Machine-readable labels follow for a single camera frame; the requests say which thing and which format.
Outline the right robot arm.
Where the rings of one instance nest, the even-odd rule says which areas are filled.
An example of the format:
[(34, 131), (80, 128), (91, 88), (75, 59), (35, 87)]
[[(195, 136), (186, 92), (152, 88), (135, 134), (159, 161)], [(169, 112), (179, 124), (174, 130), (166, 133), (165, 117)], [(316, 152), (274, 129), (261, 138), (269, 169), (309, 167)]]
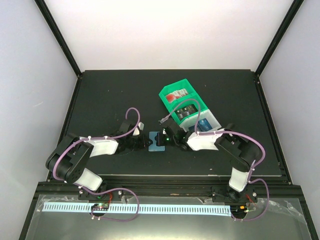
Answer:
[(198, 129), (185, 131), (172, 118), (160, 123), (162, 131), (151, 138), (156, 146), (173, 146), (183, 151), (213, 150), (226, 154), (232, 170), (225, 196), (231, 202), (238, 202), (246, 195), (245, 188), (251, 181), (256, 164), (266, 155), (259, 142), (243, 133), (232, 131), (231, 125), (203, 132)]

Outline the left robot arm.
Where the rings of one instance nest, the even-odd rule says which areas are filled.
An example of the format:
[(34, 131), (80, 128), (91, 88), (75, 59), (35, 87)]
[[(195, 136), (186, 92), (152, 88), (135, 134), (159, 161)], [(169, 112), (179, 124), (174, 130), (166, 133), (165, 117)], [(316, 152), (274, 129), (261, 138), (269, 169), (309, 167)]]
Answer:
[(107, 195), (108, 188), (102, 184), (103, 179), (99, 175), (86, 168), (89, 159), (148, 148), (153, 141), (143, 133), (143, 129), (142, 122), (134, 127), (125, 120), (117, 132), (120, 137), (79, 137), (69, 133), (48, 157), (45, 167), (54, 179), (84, 187), (95, 199), (101, 200)]

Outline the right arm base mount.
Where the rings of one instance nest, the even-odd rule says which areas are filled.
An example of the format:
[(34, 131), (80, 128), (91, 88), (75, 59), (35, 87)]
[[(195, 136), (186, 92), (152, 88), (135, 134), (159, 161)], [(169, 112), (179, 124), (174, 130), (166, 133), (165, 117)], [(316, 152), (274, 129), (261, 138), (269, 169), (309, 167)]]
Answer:
[(209, 197), (214, 202), (222, 202), (225, 204), (246, 204), (250, 201), (257, 203), (257, 197), (254, 196), (255, 189), (246, 186), (244, 190), (238, 192), (228, 185), (214, 185), (211, 187)]

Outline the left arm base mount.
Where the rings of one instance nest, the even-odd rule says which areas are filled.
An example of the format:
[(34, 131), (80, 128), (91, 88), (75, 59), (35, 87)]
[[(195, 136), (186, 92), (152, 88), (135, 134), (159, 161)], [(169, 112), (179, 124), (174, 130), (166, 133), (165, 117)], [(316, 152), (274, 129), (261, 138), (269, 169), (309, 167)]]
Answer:
[(96, 193), (99, 193), (99, 195), (91, 194), (88, 191), (85, 191), (84, 189), (81, 189), (78, 194), (78, 199), (79, 200), (86, 200), (89, 202), (111, 202), (111, 201), (119, 201), (124, 194), (123, 190), (114, 190), (108, 193), (100, 194), (102, 192), (105, 192), (107, 190), (112, 189), (113, 187), (110, 185), (103, 184), (100, 186)]

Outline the light blue card holder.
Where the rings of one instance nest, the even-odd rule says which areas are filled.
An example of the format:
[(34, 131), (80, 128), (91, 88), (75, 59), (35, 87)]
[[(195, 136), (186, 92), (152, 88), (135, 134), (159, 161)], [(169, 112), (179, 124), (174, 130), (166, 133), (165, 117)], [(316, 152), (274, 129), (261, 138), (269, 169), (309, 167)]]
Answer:
[(149, 132), (149, 139), (152, 141), (151, 145), (148, 147), (149, 152), (164, 152), (165, 146), (159, 145), (157, 142), (158, 139), (158, 131), (150, 131)]

